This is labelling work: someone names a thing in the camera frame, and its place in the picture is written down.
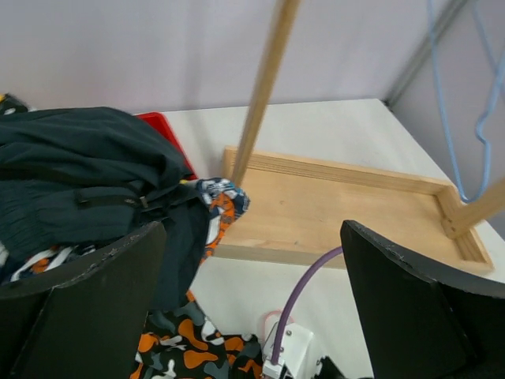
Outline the dark navy shorts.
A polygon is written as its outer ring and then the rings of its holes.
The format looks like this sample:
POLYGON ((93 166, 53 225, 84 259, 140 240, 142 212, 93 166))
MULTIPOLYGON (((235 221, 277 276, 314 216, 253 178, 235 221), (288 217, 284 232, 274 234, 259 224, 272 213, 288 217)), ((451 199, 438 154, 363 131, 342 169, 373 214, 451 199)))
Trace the dark navy shorts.
POLYGON ((181 153, 139 118, 108 107, 1 118, 1 279, 52 269, 152 222, 166 231, 151 307, 182 303, 210 214, 181 153))

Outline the black orange camouflage shorts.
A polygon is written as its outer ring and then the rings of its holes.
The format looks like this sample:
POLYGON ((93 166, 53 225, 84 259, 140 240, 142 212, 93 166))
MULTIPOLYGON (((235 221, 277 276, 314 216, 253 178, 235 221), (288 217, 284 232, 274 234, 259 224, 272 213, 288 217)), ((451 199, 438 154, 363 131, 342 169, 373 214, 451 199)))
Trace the black orange camouflage shorts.
POLYGON ((131 378, 261 378, 255 335, 223 335, 192 293, 173 311, 148 312, 131 378))

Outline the pink hanger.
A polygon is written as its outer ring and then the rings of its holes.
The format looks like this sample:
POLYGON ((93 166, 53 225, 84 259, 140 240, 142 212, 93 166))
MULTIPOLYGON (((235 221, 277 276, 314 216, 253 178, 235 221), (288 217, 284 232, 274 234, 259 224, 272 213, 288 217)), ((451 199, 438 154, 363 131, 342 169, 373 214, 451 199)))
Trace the pink hanger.
POLYGON ((271 331, 274 323, 279 320, 281 315, 282 311, 280 309, 276 309, 268 311, 260 317, 259 334, 263 340, 268 336, 268 333, 271 331))

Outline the teal cartoon print shorts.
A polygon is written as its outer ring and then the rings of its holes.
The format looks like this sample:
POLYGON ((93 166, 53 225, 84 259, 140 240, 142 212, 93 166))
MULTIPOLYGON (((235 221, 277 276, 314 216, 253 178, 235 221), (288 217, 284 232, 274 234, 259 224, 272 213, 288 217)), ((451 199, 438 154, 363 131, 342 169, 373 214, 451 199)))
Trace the teal cartoon print shorts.
MULTIPOLYGON (((195 188, 211 215, 208 236, 202 257, 206 260, 215 252, 226 230, 249 208, 245 191, 224 178, 182 180, 181 184, 195 188)), ((19 260, 4 246, 1 247, 1 283, 11 283, 57 268, 79 257, 96 251, 96 246, 53 246, 30 257, 19 260)))

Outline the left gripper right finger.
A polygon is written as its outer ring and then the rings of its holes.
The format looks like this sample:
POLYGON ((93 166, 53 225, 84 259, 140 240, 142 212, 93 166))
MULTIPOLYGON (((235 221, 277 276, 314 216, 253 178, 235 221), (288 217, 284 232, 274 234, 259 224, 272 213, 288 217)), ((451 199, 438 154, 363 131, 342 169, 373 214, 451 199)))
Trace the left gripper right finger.
POLYGON ((502 378, 504 285, 354 220, 340 238, 376 378, 502 378))

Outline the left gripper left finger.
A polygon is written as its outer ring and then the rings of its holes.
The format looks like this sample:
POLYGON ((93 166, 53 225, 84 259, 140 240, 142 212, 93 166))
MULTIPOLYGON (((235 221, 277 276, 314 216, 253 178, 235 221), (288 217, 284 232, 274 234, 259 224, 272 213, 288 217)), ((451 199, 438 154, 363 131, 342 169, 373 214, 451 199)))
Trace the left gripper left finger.
POLYGON ((127 378, 163 260, 150 223, 48 272, 1 287, 3 378, 127 378))

